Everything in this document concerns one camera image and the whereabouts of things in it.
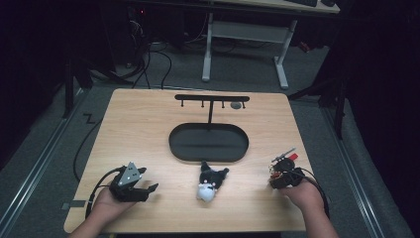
desk leg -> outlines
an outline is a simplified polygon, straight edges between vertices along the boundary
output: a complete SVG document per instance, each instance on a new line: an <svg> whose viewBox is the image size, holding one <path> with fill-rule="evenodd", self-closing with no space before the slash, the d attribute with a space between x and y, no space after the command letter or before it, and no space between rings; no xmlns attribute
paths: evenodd
<svg viewBox="0 0 420 238"><path fill-rule="evenodd" d="M210 80L210 70L211 70L211 39L213 34L213 13L209 13L209 23L207 29L207 48L206 55L204 56L204 65L203 65L203 81Z"/></svg>
<svg viewBox="0 0 420 238"><path fill-rule="evenodd" d="M287 78L284 73L283 61L290 45L291 38L293 37L294 29L296 28L297 20L293 20L287 31L285 41L283 43L279 57L274 57L275 68L277 69L278 80L280 81L281 89L288 89Z"/></svg>

black cable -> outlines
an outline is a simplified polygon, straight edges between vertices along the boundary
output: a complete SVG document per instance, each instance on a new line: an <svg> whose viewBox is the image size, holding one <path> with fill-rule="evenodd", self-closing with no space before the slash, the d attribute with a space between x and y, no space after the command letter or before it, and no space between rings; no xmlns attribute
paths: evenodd
<svg viewBox="0 0 420 238"><path fill-rule="evenodd" d="M200 49L204 49L204 48L206 48L206 47L207 47L207 45L206 45L206 44L202 44L202 45L201 45L201 47L191 47L191 46L189 46L189 45L188 45L188 44L195 44L195 43L198 43L198 42L203 41L203 40L205 40L205 38L200 39L200 40L196 40L196 41L194 41L194 42L190 42L190 43L184 44L184 46L185 46L185 47L187 47L187 48L189 48L189 49L193 49L193 50L200 50Z"/></svg>
<svg viewBox="0 0 420 238"><path fill-rule="evenodd" d="M330 218L330 205L328 204L327 196L324 190L322 189L321 185L319 185L319 183L315 181L315 178L304 177L304 179L311 182L318 189L319 193L321 194L322 201L324 202L325 214L328 218Z"/></svg>
<svg viewBox="0 0 420 238"><path fill-rule="evenodd" d="M185 42L184 43L185 46L188 43L193 43L193 42L196 42L196 41L201 41L203 39L206 39L205 37L202 37L202 35L203 35L204 30L206 29L208 18L209 18L209 14L206 13L206 16L204 17L203 26L201 27L201 31L198 33L197 37L195 37L193 40Z"/></svg>
<svg viewBox="0 0 420 238"><path fill-rule="evenodd" d="M312 177L314 177L315 181L316 181L316 182L318 182L318 180L316 180L316 178L315 178L314 174L312 174L310 171L305 170L305 169L303 169L303 168L300 168L300 169L301 169L301 170L303 170L304 172L308 173L308 174L309 174L309 175L311 175Z"/></svg>
<svg viewBox="0 0 420 238"><path fill-rule="evenodd" d="M80 62L82 62L84 65L86 65L87 68L97 70L101 74L107 76L108 78L110 78L111 80L113 80L113 81L115 81L117 83L120 83L120 84L131 84L130 81L127 81L126 79L121 78L115 72L109 71L108 69L104 68L103 66L97 65L97 64L91 62L88 59L78 58L77 56L73 56L73 58L79 60Z"/></svg>
<svg viewBox="0 0 420 238"><path fill-rule="evenodd" d="M166 57L169 60L169 68L167 69L166 74L164 75L163 79L160 82L160 89L163 90L164 80L166 79L167 75L169 74L170 70L172 69L172 60L170 59L170 57L168 55L166 55L164 53L161 53L161 52L152 52L152 53L160 54L160 55Z"/></svg>
<svg viewBox="0 0 420 238"><path fill-rule="evenodd" d="M231 39L229 39L229 40L228 39L224 39L224 41L222 41L222 42L233 42L233 45L232 45L232 47L230 49L228 49L226 51L217 51L215 49L215 46L212 46L212 51L215 52L215 53L226 54L226 53L229 53L229 52L233 51L237 47L237 44L238 44L238 41L235 40L235 39L233 39L233 40L231 40Z"/></svg>
<svg viewBox="0 0 420 238"><path fill-rule="evenodd" d="M102 122L102 120L103 120L103 118L102 119L100 119L91 129L90 129L90 131L87 133L87 135L84 137L84 139L83 139L83 141L81 142L81 144L80 144L80 146L79 146L79 148L77 149L77 152L76 152L76 155L74 156L74 158L73 158L73 174L74 174L74 176L75 176L75 178L76 178L76 180L77 180L77 182L80 182L80 177L77 175L77 171L76 171L76 161L77 161L77 157L78 157L78 154L80 153L80 151L81 151L81 148L83 147L83 145L84 145L84 143L86 142L86 140L87 140L87 138L90 136L90 134L93 132L93 130L95 130L95 128L99 125L99 124L101 124L101 122Z"/></svg>
<svg viewBox="0 0 420 238"><path fill-rule="evenodd" d="M120 167L120 168L117 168L117 169L114 169L114 170L112 170L112 171L108 172L108 173L107 173L107 174L105 174L105 176L103 176L103 177L102 177L102 179L101 179L101 180L100 180L100 181L99 181L99 182L95 185L95 187L93 188L92 193L91 193L91 194L90 194L90 196L89 196L89 200L87 201L86 213L85 213L84 218L87 218L87 217L89 216L90 212L92 211L93 199L95 199L95 193L96 193L96 190L97 190L99 187L104 186L104 185L101 185L102 181L103 181L106 177L108 177L109 175L111 175L111 174L113 174L113 173L115 173L115 172L123 172L125 168L126 168L126 167L122 166L122 167Z"/></svg>
<svg viewBox="0 0 420 238"><path fill-rule="evenodd" d="M143 74L146 73L146 71L149 68L149 65L151 64L151 46L148 48L148 63L146 64L145 68L143 69L142 73L137 77L137 79L134 81L132 88L136 87L136 84L139 82L140 78L142 78ZM149 79L146 77L146 83L148 84L149 89L151 89L151 85L149 83Z"/></svg>
<svg viewBox="0 0 420 238"><path fill-rule="evenodd" d="M238 45L239 46L242 46L242 47L252 48L252 49L259 49L259 48L264 48L264 47L272 46L272 45L274 45L274 43L263 42L263 43L259 43L257 46L253 46L252 44L246 44L246 43L244 43L244 41L238 41Z"/></svg>
<svg viewBox="0 0 420 238"><path fill-rule="evenodd" d="M122 79L127 79L127 78L129 78L129 77L132 77L132 76L134 76L134 75L136 75L136 74L138 74L139 72L141 72L142 71L142 69L144 68L144 61L141 59L140 60L140 62L139 62L139 64L137 65L137 67L133 70L133 71L131 71L131 72L128 72L127 74L124 74L124 75L118 75L120 78L122 78ZM99 80L102 80L102 81L106 81L106 80L109 80L110 79L110 77L107 77L107 76L100 76L100 75L98 75L98 74L96 74L96 73L94 73L93 71L90 71L90 75L92 76L92 77L94 77L94 78L96 78L96 79L99 79Z"/></svg>

gray carpet floor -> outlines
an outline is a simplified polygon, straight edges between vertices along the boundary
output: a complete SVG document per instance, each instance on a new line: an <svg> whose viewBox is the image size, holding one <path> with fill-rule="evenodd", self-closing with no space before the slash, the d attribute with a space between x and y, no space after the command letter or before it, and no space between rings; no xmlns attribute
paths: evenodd
<svg viewBox="0 0 420 238"><path fill-rule="evenodd" d="M190 45L183 51L154 45L171 59L171 69L164 81L166 88L195 88L227 91L260 91L291 94L309 86L321 65L328 49L304 53L290 48L284 62L289 89L279 88L272 56L276 45L259 48L245 43L233 51L222 53L229 47L217 49L213 55L212 78L201 81L203 62L200 44ZM169 60L161 54L151 54L148 80L152 87L169 69ZM119 67L118 72L128 69ZM61 118L64 112L63 89L55 96L53 104L33 125L31 133L16 152L7 167L1 171L0 212L10 214L10 205L32 169L44 156L45 169L39 179L29 180L28 196L21 203L16 216L6 224L1 221L4 237L65 237L63 224L68 210L65 205L72 201L77 181L72 171L77 150L94 126L90 120L100 120L107 108L112 91L123 87L110 81L96 80L90 90L79 91L75 110L69 119ZM147 88L143 76L137 88ZM331 200L331 220L341 237L413 237L404 219L372 164L363 144L351 108L346 106L343 124L344 140L337 140L331 125L334 108L319 108L316 97L303 97L290 102L305 149L315 176ZM65 125L62 134L52 149L46 152L49 140L57 128ZM87 138L76 158L76 170L80 176L94 144L96 129ZM367 203L360 201L362 195ZM366 217L364 209L370 209L374 221ZM304 232L283 232L282 237L305 237Z"/></svg>

dark background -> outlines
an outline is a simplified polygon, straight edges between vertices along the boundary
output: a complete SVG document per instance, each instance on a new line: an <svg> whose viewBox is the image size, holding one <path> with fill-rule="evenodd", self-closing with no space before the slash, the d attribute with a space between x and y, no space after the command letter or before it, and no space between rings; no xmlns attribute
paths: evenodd
<svg viewBox="0 0 420 238"><path fill-rule="evenodd" d="M331 78L346 82L346 96L371 159L413 233L420 236L416 225L420 218L419 3L358 0L338 4L341 16L353 20L303 20L292 44L331 47L314 84ZM112 7L115 11L86 3L64 8L48 1L0 3L1 168L62 85L69 49L107 70L114 63L136 62L127 38L130 28L116 28L127 21L125 6ZM197 33L205 13L149 8L147 14L147 34L182 48L183 32ZM348 72L345 78L343 71ZM331 88L337 93L340 89Z"/></svg>

plush toy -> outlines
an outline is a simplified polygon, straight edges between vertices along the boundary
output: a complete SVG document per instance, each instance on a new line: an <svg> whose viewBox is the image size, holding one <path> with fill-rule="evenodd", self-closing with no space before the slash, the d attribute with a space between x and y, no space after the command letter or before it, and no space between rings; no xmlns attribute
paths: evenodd
<svg viewBox="0 0 420 238"><path fill-rule="evenodd" d="M226 178L228 171L228 168L222 171L214 171L205 161L201 162L200 184L198 185L197 198L203 199L206 202L211 201L217 189L219 189L223 180Z"/></svg>

